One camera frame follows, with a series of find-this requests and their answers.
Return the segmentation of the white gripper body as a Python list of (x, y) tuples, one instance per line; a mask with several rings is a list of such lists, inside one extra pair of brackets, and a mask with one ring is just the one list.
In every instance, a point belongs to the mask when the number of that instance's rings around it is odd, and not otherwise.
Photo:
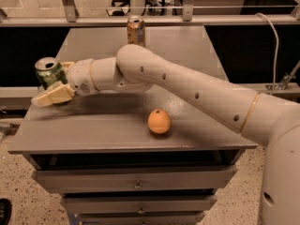
[(91, 96), (98, 92), (91, 77), (91, 65), (93, 62), (93, 59), (81, 60), (68, 69), (67, 81), (80, 96)]

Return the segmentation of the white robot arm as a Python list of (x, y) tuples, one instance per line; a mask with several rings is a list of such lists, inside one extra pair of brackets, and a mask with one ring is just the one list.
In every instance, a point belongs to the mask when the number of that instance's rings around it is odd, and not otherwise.
[(225, 127), (266, 147), (262, 179), (264, 225), (300, 224), (300, 104), (225, 82), (169, 62), (128, 44), (115, 57), (67, 66), (67, 81), (55, 82), (32, 99), (39, 107), (105, 90), (145, 91), (156, 84)]

